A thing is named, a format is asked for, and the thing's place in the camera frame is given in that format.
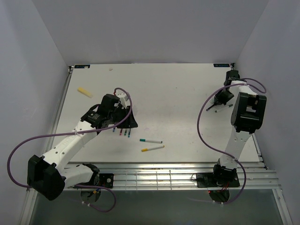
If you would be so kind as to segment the dark green marker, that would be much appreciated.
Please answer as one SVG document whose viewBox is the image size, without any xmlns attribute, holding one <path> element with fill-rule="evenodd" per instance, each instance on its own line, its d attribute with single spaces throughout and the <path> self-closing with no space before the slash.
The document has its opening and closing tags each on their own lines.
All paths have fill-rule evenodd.
<svg viewBox="0 0 300 225">
<path fill-rule="evenodd" d="M 221 111 L 223 111 L 225 109 L 231 108 L 231 107 L 233 107 L 233 104 L 226 105 L 226 106 L 224 106 L 224 107 L 222 107 L 220 109 L 215 110 L 215 113 L 219 113 L 219 112 L 221 112 Z"/>
</svg>

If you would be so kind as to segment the yellow marker cap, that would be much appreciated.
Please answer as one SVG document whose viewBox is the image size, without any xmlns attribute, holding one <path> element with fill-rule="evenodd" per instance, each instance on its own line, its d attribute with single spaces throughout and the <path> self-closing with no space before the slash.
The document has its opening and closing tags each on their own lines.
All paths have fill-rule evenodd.
<svg viewBox="0 0 300 225">
<path fill-rule="evenodd" d="M 77 89 L 77 91 L 80 92 L 81 94 L 83 94 L 83 95 L 89 97 L 89 98 L 92 98 L 92 97 L 93 97 L 93 95 L 92 95 L 89 91 L 87 91 L 86 89 L 84 89 L 84 88 L 82 88 L 82 87 L 79 87 L 79 88 Z"/>
</svg>

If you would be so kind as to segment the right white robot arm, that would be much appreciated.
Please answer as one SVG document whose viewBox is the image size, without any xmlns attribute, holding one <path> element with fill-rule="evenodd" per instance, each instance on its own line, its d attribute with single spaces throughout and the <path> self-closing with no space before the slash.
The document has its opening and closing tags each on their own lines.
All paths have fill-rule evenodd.
<svg viewBox="0 0 300 225">
<path fill-rule="evenodd" d="M 211 179 L 217 186 L 238 187 L 237 161 L 248 139 L 263 124 L 267 97 L 252 91 L 246 81 L 231 81 L 230 85 L 228 90 L 236 98 L 230 120 L 232 132 Z"/>
</svg>

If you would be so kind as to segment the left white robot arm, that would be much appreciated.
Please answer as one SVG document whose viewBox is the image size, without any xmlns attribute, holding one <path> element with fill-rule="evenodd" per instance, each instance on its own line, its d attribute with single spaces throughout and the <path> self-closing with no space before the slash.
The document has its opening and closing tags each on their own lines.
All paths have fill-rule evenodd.
<svg viewBox="0 0 300 225">
<path fill-rule="evenodd" d="M 97 104 L 80 119 L 73 132 L 51 150 L 28 161 L 28 185 L 46 199 L 56 199 L 64 188 L 77 185 L 95 187 L 99 183 L 99 169 L 91 163 L 82 163 L 75 168 L 65 168 L 69 161 L 104 128 L 136 128 L 131 121 L 130 103 Z"/>
</svg>

